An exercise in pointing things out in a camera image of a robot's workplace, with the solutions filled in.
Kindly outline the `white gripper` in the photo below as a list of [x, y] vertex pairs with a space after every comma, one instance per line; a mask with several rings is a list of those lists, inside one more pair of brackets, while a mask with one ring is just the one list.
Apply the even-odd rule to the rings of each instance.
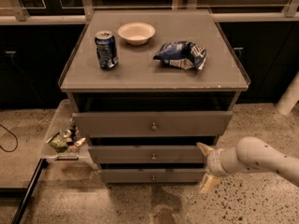
[[196, 145], [200, 148], [202, 154], [207, 157], [206, 168], [208, 169], [209, 174], [204, 174], [199, 185], [200, 192], [202, 194], [207, 194], [220, 184], [221, 181], [219, 177], [228, 176], [229, 173], [221, 164], [221, 153], [223, 152], [223, 148], [215, 149], [214, 147], [210, 147], [201, 142], [197, 142]]

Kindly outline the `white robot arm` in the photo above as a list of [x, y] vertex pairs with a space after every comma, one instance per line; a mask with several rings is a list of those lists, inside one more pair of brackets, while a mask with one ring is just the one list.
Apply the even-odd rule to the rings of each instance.
[[206, 173], [199, 185], [202, 194], [209, 193], [223, 177], [236, 173], [272, 172], [299, 186], [299, 160], [259, 138], [244, 137], [230, 148], [213, 148], [200, 142], [197, 146], [206, 157]]

